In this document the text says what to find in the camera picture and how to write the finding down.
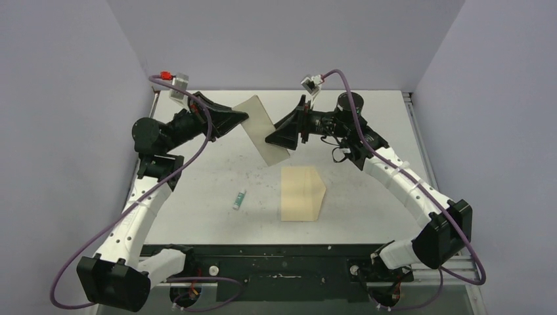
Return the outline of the tan letter paper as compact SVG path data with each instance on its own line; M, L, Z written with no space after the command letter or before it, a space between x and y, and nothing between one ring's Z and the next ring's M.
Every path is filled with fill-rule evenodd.
M248 114L247 120L243 121L241 126L267 166L276 165L290 157L286 148L265 141L265 138L276 131L276 128L258 95L241 102L233 107L233 110Z

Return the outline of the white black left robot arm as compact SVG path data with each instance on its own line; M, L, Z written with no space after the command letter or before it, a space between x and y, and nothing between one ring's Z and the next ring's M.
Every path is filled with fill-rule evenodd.
M249 115L215 103L200 92L178 103L182 110L167 123L142 117L132 127L139 168L123 217L109 229L96 253L82 257L76 268L91 303L137 312L158 284L171 276L181 283L195 276L196 265L187 259L189 249L180 245L168 245L140 260L154 220L188 164L183 156L170 151L199 135L205 136L205 143L215 141Z

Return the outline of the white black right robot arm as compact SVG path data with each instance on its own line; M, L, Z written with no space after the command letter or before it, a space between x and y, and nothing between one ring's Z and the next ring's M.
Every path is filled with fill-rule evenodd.
M391 241L376 252L371 264L376 279L388 281L398 268L414 263L438 269L471 240L472 208L463 199L441 194L412 171L362 118L364 103L357 93L342 93L334 111L320 112L302 96L265 141L295 150L309 135L335 138L345 158L381 183L414 217L422 229L417 236Z

